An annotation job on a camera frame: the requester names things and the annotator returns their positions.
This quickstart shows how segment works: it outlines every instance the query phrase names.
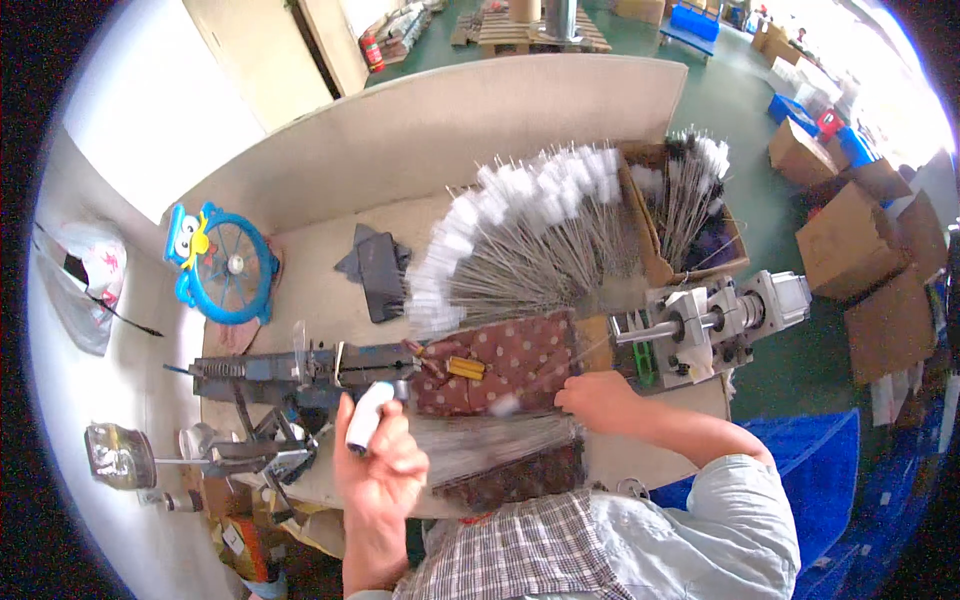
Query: fire extinguisher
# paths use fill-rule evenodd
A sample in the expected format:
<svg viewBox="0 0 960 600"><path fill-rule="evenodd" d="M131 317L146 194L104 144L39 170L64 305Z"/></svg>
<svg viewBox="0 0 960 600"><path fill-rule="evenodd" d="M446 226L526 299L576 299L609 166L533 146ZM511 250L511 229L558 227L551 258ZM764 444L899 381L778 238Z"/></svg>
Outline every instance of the fire extinguisher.
<svg viewBox="0 0 960 600"><path fill-rule="evenodd" d="M367 65L370 66L371 72L382 71L384 67L383 56L380 55L380 47L376 45L376 36L373 32L367 30L360 38L360 44L363 46L364 57L367 59Z"/></svg>

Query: paper label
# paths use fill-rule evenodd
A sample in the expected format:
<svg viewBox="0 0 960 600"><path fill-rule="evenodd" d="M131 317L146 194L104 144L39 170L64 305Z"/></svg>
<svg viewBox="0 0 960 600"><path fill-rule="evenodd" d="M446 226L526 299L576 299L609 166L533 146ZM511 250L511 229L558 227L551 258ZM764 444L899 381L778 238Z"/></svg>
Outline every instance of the paper label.
<svg viewBox="0 0 960 600"><path fill-rule="evenodd" d="M240 537L236 528L233 527L233 523L224 530L224 543L229 546L230 550L233 550L233 554L237 556L243 554L243 550L246 547L243 543L243 538Z"/></svg>

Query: person's left hand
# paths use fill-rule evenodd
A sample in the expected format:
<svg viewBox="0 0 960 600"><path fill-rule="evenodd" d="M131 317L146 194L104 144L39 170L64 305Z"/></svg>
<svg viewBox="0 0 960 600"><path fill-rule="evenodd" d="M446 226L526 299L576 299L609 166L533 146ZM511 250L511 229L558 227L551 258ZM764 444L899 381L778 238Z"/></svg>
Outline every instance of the person's left hand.
<svg viewBox="0 0 960 600"><path fill-rule="evenodd" d="M350 452L346 436L353 409L353 400L342 394L333 449L337 491L344 498L345 509L365 521L402 523L426 485L430 462L410 435L403 405L395 399L383 405L383 417L366 456Z"/></svg>

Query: door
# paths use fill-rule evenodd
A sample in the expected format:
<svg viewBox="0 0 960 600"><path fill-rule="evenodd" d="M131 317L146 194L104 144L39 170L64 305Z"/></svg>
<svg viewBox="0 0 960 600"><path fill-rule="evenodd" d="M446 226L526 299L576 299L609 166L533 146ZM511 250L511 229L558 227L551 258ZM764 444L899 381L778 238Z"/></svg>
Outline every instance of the door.
<svg viewBox="0 0 960 600"><path fill-rule="evenodd" d="M283 0L183 0L267 132L333 102Z"/></svg>
<svg viewBox="0 0 960 600"><path fill-rule="evenodd" d="M370 75L357 38L363 32L355 35L350 29L340 0L299 0L299 4L340 95L362 90Z"/></svg>

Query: blue bin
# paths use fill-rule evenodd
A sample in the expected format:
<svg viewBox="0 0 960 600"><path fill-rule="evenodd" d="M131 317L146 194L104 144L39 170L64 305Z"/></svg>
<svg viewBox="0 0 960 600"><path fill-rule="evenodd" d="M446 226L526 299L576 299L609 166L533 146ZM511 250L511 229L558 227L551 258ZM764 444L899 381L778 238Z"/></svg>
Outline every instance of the blue bin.
<svg viewBox="0 0 960 600"><path fill-rule="evenodd" d="M900 552L911 541L926 514L926 496L911 496L895 524L869 519L857 523L843 542L859 544L839 600L870 598L897 568Z"/></svg>
<svg viewBox="0 0 960 600"><path fill-rule="evenodd" d="M824 556L797 578L793 600L830 600L843 587L860 546L836 542Z"/></svg>
<svg viewBox="0 0 960 600"><path fill-rule="evenodd" d="M709 16L696 12L682 4L674 5L670 25L689 31L706 41L716 41L720 35L720 23Z"/></svg>
<svg viewBox="0 0 960 600"><path fill-rule="evenodd" d="M733 7L730 9L730 21L733 23L734 27L742 27L743 19L747 17L743 9L740 7Z"/></svg>
<svg viewBox="0 0 960 600"><path fill-rule="evenodd" d="M860 413L751 420L743 427L770 449L797 524L801 573L850 522L860 458ZM693 477L650 492L664 508L686 509Z"/></svg>
<svg viewBox="0 0 960 600"><path fill-rule="evenodd" d="M942 394L927 401L924 422L917 427L895 429L894 448L911 456L925 458L940 451L940 428L944 424L944 397Z"/></svg>
<svg viewBox="0 0 960 600"><path fill-rule="evenodd" d="M896 451L883 457L870 473L863 488L860 516L881 525L896 526L903 515L913 482L920 469L920 457L912 451Z"/></svg>
<svg viewBox="0 0 960 600"><path fill-rule="evenodd" d="M850 166L853 169L882 158L870 141L849 125L837 131L836 136L840 142L840 150L850 161Z"/></svg>
<svg viewBox="0 0 960 600"><path fill-rule="evenodd" d="M789 117L793 119L794 123L804 128L804 131L809 133L811 137L816 137L820 132L820 126L817 125L817 122L813 120L806 109L786 96L774 94L767 112L774 118L777 125L782 123L783 119Z"/></svg>

